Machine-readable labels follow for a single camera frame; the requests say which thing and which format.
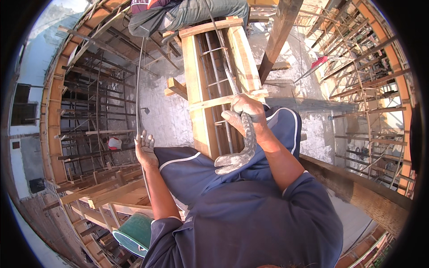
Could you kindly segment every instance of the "black cable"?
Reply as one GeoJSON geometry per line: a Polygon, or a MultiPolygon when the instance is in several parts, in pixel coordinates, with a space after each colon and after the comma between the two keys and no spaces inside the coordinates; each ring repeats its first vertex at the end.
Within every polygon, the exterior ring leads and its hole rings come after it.
{"type": "Polygon", "coordinates": [[[368,225],[365,227],[365,229],[363,230],[363,232],[359,235],[359,237],[353,242],[353,244],[346,250],[346,252],[344,253],[344,256],[347,255],[351,248],[353,248],[353,246],[356,244],[356,242],[359,240],[359,238],[363,235],[363,233],[365,233],[365,231],[368,229],[369,225],[372,223],[373,219],[371,219],[368,223],[368,225]]]}

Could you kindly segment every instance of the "man's hand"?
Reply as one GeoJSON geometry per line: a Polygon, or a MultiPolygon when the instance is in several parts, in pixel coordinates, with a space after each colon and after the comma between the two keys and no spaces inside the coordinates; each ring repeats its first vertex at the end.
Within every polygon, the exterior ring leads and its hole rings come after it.
{"type": "Polygon", "coordinates": [[[143,169],[148,171],[158,169],[158,158],[154,153],[155,138],[152,134],[147,136],[148,132],[137,133],[134,143],[136,144],[136,156],[143,169]]]}
{"type": "Polygon", "coordinates": [[[263,143],[272,138],[271,130],[267,126],[264,108],[262,103],[247,96],[240,94],[233,98],[231,102],[231,111],[222,112],[221,116],[235,127],[243,136],[245,135],[239,113],[245,112],[250,115],[256,132],[256,140],[263,143]]]}

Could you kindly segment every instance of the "window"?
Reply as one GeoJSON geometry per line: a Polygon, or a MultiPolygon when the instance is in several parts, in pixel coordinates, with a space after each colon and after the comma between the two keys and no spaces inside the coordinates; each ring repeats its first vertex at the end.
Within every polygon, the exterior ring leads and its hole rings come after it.
{"type": "Polygon", "coordinates": [[[12,142],[12,149],[19,149],[19,142],[12,142]]]}
{"type": "Polygon", "coordinates": [[[28,103],[30,85],[18,84],[13,99],[11,126],[34,125],[37,104],[28,103]]]}

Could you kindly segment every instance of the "dark window opening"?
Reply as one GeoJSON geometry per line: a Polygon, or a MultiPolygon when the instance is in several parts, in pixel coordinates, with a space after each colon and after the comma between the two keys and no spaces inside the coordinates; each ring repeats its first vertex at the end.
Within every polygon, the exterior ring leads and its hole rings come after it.
{"type": "Polygon", "coordinates": [[[13,99],[13,103],[27,103],[28,95],[30,95],[30,87],[25,84],[18,84],[16,86],[15,98],[13,99]]]}
{"type": "Polygon", "coordinates": [[[45,189],[45,182],[43,178],[34,179],[29,181],[31,193],[37,193],[45,189]]]}
{"type": "Polygon", "coordinates": [[[34,125],[36,123],[35,103],[14,103],[12,108],[11,126],[34,125]]]}
{"type": "Polygon", "coordinates": [[[19,142],[12,142],[12,149],[19,149],[19,142]]]}

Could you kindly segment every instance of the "white shirt trim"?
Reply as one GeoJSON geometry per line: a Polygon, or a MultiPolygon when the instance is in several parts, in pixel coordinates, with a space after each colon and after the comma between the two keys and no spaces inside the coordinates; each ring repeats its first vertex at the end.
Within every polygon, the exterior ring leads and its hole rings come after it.
{"type": "Polygon", "coordinates": [[[287,187],[286,187],[286,189],[284,189],[283,190],[283,192],[281,193],[281,196],[283,197],[284,196],[284,193],[286,192],[286,190],[287,190],[287,187]]]}
{"type": "Polygon", "coordinates": [[[200,153],[200,152],[198,152],[198,153],[196,153],[195,155],[193,155],[193,156],[191,156],[191,157],[187,157],[187,158],[181,158],[181,159],[175,159],[175,160],[167,161],[167,162],[165,162],[164,164],[162,164],[162,165],[160,166],[160,172],[161,172],[161,170],[162,170],[166,165],[168,165],[168,164],[171,164],[171,163],[174,163],[174,162],[182,162],[182,161],[192,160],[192,159],[196,158],[197,156],[199,156],[200,154],[201,154],[201,153],[200,153]]]}
{"type": "Polygon", "coordinates": [[[175,218],[175,219],[178,219],[180,222],[182,222],[182,220],[181,220],[181,219],[179,219],[179,218],[178,218],[178,217],[176,217],[176,216],[170,216],[170,217],[167,217],[167,218],[175,218]]]}
{"type": "Polygon", "coordinates": [[[298,119],[296,118],[296,114],[291,109],[282,107],[282,108],[279,108],[277,111],[275,111],[272,116],[267,117],[267,121],[273,118],[278,113],[278,111],[283,109],[290,111],[293,114],[293,118],[295,119],[295,137],[293,139],[293,148],[292,148],[292,151],[290,152],[291,154],[293,154],[293,152],[296,149],[296,133],[298,132],[298,119]]]}

